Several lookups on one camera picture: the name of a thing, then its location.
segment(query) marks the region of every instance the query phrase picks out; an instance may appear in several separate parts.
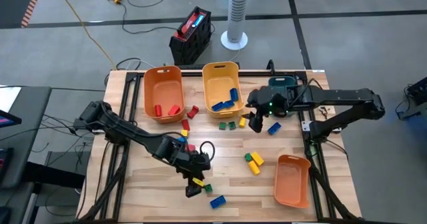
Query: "gray floor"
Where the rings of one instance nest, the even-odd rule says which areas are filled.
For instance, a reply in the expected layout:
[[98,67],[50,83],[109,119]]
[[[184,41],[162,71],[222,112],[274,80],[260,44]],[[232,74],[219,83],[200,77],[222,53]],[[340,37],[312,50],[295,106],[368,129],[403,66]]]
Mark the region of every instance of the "gray floor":
[[[134,1],[143,4],[155,0]],[[427,9],[427,0],[295,1],[298,13]],[[121,20],[123,15],[121,7],[106,0],[70,2],[85,21]],[[127,18],[185,17],[195,5],[212,11],[213,16],[227,14],[227,0],[165,0],[148,9],[128,8]],[[289,13],[288,0],[248,3],[248,14]],[[30,23],[69,21],[76,18],[63,0],[39,0]],[[220,43],[226,22],[214,24],[216,33],[198,63],[226,61],[236,54],[226,51]],[[167,25],[177,27],[179,23]],[[128,28],[141,30],[155,26],[158,25]],[[381,95],[386,107],[387,114],[381,120],[359,121],[343,132],[363,216],[375,221],[425,223],[426,122],[417,118],[398,121],[394,108],[403,100],[403,88],[427,74],[427,15],[302,19],[301,26],[312,68],[326,70],[331,88],[371,88]],[[141,57],[156,66],[172,63],[167,46],[170,30],[130,35],[119,25],[112,25],[90,27],[89,31],[115,62]],[[269,59],[275,61],[277,68],[304,68],[291,19],[246,21],[246,33],[249,44],[236,59],[242,68],[264,68]],[[2,84],[105,88],[103,78],[111,67],[80,27],[3,29],[0,40]],[[72,120],[86,104],[102,96],[103,93],[89,91],[54,91],[47,113]],[[64,151],[74,141],[74,137],[40,131],[34,150],[50,142],[47,150]],[[43,163],[46,152],[32,154],[31,160]],[[58,217],[41,209],[37,223],[52,222],[58,222]]]

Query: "red block in bin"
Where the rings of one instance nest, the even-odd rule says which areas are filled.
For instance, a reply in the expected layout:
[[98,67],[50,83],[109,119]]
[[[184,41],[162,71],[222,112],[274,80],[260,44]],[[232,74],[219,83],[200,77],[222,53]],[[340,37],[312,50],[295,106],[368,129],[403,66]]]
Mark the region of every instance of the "red block in bin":
[[160,105],[154,105],[154,111],[156,117],[161,117],[161,106]]
[[182,127],[183,127],[183,129],[184,129],[184,130],[189,131],[189,124],[188,124],[188,120],[187,120],[187,119],[184,119],[184,120],[182,120],[182,121],[181,121],[181,123],[182,123]]
[[193,119],[195,114],[199,112],[199,107],[193,106],[193,109],[189,113],[187,113],[188,118]]
[[177,105],[173,105],[173,107],[169,110],[167,113],[168,115],[175,115],[178,114],[181,108],[179,108]]
[[192,144],[188,144],[188,146],[185,148],[187,149],[187,151],[195,151],[195,145]]

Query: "white tower fan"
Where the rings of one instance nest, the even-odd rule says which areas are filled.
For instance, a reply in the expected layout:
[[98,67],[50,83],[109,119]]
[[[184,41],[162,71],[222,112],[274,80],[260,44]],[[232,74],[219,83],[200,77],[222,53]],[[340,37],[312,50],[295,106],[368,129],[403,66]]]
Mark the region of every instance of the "white tower fan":
[[248,0],[228,0],[228,28],[221,35],[222,45],[232,51],[243,49],[248,36],[243,32]]

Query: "blue block in bin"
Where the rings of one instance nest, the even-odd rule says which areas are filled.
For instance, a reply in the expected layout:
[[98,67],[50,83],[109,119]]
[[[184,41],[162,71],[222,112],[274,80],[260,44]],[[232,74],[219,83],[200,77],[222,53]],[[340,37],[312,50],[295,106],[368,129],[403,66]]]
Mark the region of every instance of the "blue block in bin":
[[224,103],[224,108],[230,108],[230,107],[234,107],[234,102],[233,101],[226,101]]
[[212,106],[212,111],[221,111],[222,109],[224,109],[224,103],[223,102],[220,102],[220,103]]
[[217,209],[218,207],[221,207],[222,205],[226,204],[226,202],[226,198],[222,195],[211,201],[211,207],[213,209]]
[[274,133],[276,133],[280,129],[280,127],[282,127],[282,126],[279,123],[274,123],[274,125],[272,125],[272,127],[270,127],[268,129],[268,133],[270,135],[273,135]]
[[232,101],[239,101],[239,94],[236,88],[230,89],[230,97],[232,98]]

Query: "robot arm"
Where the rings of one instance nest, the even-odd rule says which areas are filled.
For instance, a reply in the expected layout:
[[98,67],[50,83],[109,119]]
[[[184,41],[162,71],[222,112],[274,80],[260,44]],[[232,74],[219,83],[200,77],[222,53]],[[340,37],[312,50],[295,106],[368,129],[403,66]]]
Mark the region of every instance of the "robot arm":
[[192,181],[193,177],[203,180],[202,171],[211,168],[208,154],[188,151],[185,148],[187,143],[167,135],[171,133],[148,133],[117,116],[110,104],[102,101],[91,102],[80,118],[76,119],[75,126],[84,126],[89,131],[102,129],[105,138],[117,145],[123,145],[127,139],[143,145],[154,158],[175,167],[184,179],[188,178],[188,186],[185,188],[187,197],[201,192],[201,187]]
[[308,111],[320,105],[351,105],[352,108],[326,121],[312,121],[308,127],[312,139],[324,139],[336,128],[345,128],[359,119],[379,119],[385,114],[380,96],[369,89],[323,90],[309,83],[281,91],[272,87],[253,90],[246,107],[256,108],[256,113],[251,112],[244,117],[249,119],[249,126],[259,133],[263,117],[285,117],[289,111]]

